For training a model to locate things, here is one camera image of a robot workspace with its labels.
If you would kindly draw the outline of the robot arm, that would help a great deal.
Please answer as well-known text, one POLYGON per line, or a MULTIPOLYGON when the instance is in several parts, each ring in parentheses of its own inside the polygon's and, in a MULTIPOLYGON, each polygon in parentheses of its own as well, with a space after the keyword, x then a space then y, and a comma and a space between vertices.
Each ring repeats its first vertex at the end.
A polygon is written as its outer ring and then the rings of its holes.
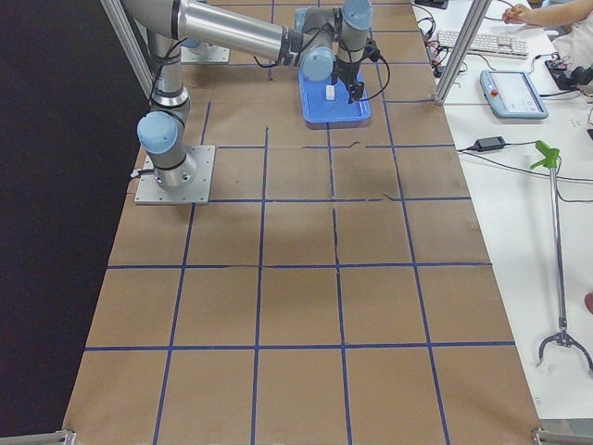
POLYGON ((307 81, 340 84, 347 102, 363 100, 360 63, 371 53, 372 5, 300 8, 292 28, 234 13, 204 1, 127 1, 127 11, 146 29, 153 80, 150 111, 137 135, 151 162, 138 189, 152 188, 160 204, 205 202, 214 149, 183 143, 191 98, 182 79, 182 48, 213 45, 297 67, 307 81))

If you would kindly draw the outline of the person hand at desk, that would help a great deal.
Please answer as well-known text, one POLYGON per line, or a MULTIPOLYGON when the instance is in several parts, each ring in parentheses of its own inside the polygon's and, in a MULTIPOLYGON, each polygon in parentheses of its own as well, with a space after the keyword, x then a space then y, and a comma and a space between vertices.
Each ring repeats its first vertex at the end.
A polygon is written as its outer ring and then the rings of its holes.
POLYGON ((507 8, 501 16, 505 24, 535 24, 535 11, 525 5, 515 5, 507 8))

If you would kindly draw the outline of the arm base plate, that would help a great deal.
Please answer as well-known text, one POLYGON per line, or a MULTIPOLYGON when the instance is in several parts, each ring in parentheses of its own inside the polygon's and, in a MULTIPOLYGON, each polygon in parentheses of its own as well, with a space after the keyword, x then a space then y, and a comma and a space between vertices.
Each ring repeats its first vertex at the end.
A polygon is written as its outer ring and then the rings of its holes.
POLYGON ((201 43, 194 47, 182 47, 181 62, 186 65, 226 65, 230 50, 225 47, 201 43))
POLYGON ((154 167, 146 155, 144 170, 135 192, 138 205, 206 205, 209 201, 212 173, 215 163, 215 146, 184 146, 184 162, 174 170, 154 167))

